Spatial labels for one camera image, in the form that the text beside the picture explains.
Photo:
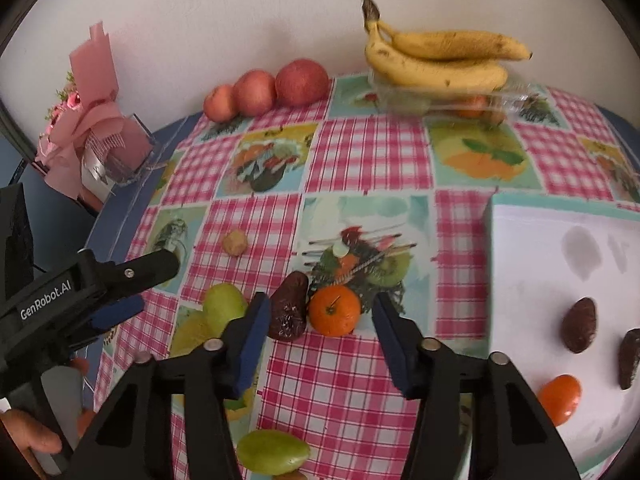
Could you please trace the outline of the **person's left hand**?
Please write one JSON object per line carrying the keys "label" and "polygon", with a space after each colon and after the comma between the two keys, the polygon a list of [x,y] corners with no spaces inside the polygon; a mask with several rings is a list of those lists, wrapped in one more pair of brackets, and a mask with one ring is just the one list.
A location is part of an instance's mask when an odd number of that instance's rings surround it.
{"label": "person's left hand", "polygon": [[[57,366],[43,374],[42,385],[47,399],[52,403],[52,410],[56,417],[61,416],[60,426],[66,435],[70,436],[70,416],[76,415],[75,428],[77,436],[72,442],[77,443],[86,433],[96,412],[91,408],[84,408],[81,402],[81,384],[90,370],[90,363],[85,358],[75,358],[69,366]],[[43,425],[41,420],[14,408],[1,413],[1,423],[8,435],[21,451],[24,459],[39,479],[47,479],[47,471],[42,468],[38,457],[53,455],[62,451],[61,437],[53,430]]]}

